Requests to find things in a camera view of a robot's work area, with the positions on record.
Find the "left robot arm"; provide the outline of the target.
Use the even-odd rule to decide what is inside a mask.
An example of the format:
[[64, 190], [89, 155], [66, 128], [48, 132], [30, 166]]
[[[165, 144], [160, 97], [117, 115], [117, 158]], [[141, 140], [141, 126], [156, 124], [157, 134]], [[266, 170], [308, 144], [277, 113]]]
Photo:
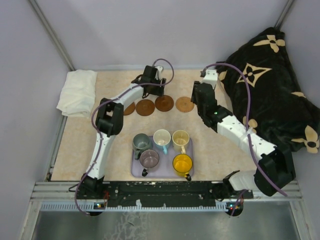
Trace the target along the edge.
[[90, 164], [78, 184], [87, 186], [86, 192], [91, 197], [97, 199], [103, 195], [103, 168], [116, 136], [123, 129], [125, 109], [147, 95], [164, 95], [168, 83], [162, 77], [163, 69], [159, 65], [147, 65], [124, 91], [111, 99], [101, 99], [94, 109], [91, 124], [96, 130], [96, 143]]

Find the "brown wooden coaster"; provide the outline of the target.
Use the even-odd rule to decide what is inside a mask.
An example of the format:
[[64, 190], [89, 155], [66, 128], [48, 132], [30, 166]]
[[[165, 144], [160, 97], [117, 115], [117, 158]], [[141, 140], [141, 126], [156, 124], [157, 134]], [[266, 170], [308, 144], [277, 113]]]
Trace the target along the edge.
[[149, 99], [142, 99], [135, 105], [135, 110], [140, 116], [150, 116], [155, 111], [155, 104]]

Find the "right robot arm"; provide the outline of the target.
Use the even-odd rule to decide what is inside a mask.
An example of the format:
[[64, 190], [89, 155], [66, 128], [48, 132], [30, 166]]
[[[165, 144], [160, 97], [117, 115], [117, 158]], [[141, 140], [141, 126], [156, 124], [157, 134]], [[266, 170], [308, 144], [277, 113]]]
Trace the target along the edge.
[[268, 142], [243, 125], [228, 109], [219, 105], [213, 86], [195, 81], [191, 101], [203, 123], [228, 138], [253, 160], [256, 170], [235, 171], [227, 176], [223, 192], [235, 198], [242, 190], [259, 190], [271, 197], [287, 196], [283, 187], [296, 177], [291, 151], [283, 144]]

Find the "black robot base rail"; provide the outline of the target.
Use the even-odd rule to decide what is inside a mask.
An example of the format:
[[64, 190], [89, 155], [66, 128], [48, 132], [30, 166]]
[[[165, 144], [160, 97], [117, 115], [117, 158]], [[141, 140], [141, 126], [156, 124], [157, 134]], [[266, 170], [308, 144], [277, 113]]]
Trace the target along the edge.
[[236, 199], [241, 191], [214, 181], [109, 181], [90, 188], [84, 183], [77, 200], [106, 200], [108, 207], [214, 207], [217, 201]]

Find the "dark wooden coaster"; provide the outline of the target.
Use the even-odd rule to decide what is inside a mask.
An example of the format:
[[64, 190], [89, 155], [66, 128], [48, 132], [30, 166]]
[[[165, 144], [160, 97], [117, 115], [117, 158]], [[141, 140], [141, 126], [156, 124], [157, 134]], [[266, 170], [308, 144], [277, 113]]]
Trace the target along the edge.
[[171, 96], [164, 95], [156, 98], [155, 107], [161, 112], [168, 112], [174, 107], [174, 100]]
[[123, 115], [128, 116], [128, 115], [132, 114], [135, 111], [135, 109], [136, 109], [136, 105], [133, 102], [124, 110]]

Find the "woven rattan coaster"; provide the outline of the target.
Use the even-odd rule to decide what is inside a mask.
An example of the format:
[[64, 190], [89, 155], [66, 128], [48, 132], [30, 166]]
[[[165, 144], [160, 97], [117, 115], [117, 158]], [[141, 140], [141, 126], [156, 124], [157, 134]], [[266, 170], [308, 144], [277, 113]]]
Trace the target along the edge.
[[194, 109], [195, 104], [191, 101], [190, 97], [179, 97], [175, 102], [176, 108], [182, 113], [188, 113]]

